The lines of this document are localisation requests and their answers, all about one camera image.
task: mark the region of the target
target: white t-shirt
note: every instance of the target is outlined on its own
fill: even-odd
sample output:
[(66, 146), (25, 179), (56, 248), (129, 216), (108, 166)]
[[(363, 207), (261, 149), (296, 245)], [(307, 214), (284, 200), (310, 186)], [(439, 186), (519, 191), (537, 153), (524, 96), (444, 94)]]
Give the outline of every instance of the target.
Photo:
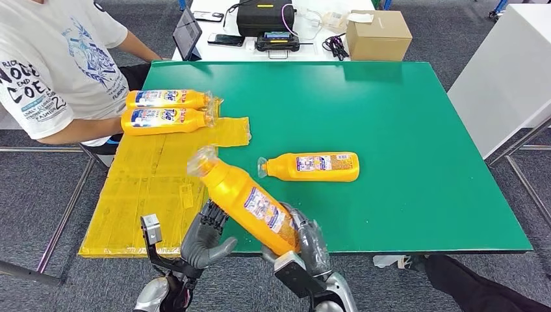
[(0, 16), (0, 103), (32, 139), (120, 116), (128, 82), (107, 48), (126, 27), (93, 0), (0, 0)]

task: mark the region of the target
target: detergent bottle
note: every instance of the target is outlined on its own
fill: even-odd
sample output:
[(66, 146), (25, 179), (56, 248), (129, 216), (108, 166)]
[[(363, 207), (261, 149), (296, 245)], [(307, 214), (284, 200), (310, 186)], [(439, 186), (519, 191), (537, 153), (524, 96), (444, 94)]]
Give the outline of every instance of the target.
[(212, 96), (210, 92), (198, 92), (195, 90), (148, 90), (130, 91), (126, 96), (128, 109), (139, 108), (182, 108), (202, 109), (219, 105), (222, 100)]
[(188, 161), (187, 170), (199, 177), (222, 210), (275, 254), (299, 251), (289, 212), (246, 171), (217, 158), (214, 147), (199, 149)]
[(193, 132), (201, 127), (214, 127), (216, 110), (195, 109), (127, 109), (121, 117), (126, 135), (158, 135), (161, 133)]
[(277, 158), (258, 160), (259, 177), (272, 176), (283, 181), (350, 182), (358, 178), (358, 155), (349, 151), (287, 153)]

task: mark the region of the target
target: yellow plastic sheet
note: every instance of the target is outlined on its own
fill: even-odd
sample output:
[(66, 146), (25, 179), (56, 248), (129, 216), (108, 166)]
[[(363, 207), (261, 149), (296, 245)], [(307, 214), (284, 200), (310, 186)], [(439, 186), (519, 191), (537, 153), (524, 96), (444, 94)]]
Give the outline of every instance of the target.
[(207, 192), (186, 174), (187, 160), (205, 145), (249, 144), (248, 118), (220, 118), (192, 133), (124, 136), (79, 250), (83, 257), (145, 257), (140, 216), (156, 213), (162, 242), (157, 252), (179, 255), (191, 221)]

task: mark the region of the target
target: black pants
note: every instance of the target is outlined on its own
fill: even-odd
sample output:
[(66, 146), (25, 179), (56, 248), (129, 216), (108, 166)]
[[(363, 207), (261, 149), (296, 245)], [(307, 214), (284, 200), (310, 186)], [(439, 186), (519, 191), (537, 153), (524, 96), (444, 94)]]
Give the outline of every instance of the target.
[[(141, 90), (144, 87), (144, 82), (146, 81), (147, 73), (149, 73), (150, 67), (151, 64), (140, 64), (119, 68), (128, 81), (128, 89), (130, 91)], [(115, 155), (121, 139), (122, 134), (114, 135), (110, 137), (109, 140), (107, 140), (107, 142), (102, 146), (83, 146), (87, 150), (98, 155)]]
[(433, 287), (454, 297), (465, 312), (551, 312), (551, 308), (479, 276), (446, 255), (431, 255), (425, 271)]

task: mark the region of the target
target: black case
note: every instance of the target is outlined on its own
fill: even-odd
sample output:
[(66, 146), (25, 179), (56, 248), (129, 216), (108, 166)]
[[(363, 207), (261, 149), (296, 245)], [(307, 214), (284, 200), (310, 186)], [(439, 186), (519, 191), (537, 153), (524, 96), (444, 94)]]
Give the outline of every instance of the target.
[[(256, 37), (266, 31), (287, 31), (281, 19), (283, 5), (292, 4), (292, 0), (240, 0), (237, 9), (237, 28), (241, 36)], [(292, 30), (294, 8), (287, 6), (284, 11), (285, 21)]]

